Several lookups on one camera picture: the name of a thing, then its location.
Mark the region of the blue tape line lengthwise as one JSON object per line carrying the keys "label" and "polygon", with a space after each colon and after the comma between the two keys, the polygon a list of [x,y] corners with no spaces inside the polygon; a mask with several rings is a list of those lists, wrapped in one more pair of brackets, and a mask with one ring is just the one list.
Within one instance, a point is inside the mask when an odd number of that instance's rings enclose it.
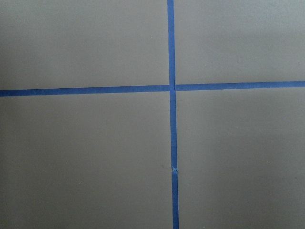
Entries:
{"label": "blue tape line lengthwise", "polygon": [[167,1],[173,228],[179,228],[174,1]]}

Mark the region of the blue tape line crosswise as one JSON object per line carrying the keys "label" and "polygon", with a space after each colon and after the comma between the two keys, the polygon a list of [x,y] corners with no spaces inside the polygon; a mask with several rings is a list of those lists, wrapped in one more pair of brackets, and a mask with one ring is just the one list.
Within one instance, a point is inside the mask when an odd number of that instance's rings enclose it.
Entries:
{"label": "blue tape line crosswise", "polygon": [[119,93],[145,93],[145,92],[169,92],[169,91],[289,88],[289,87],[304,87],[304,86],[305,86],[304,81],[177,84],[175,86],[134,85],[134,86],[111,86],[111,87],[1,90],[0,96],[17,97],[17,96],[77,95],[77,94],[119,94]]}

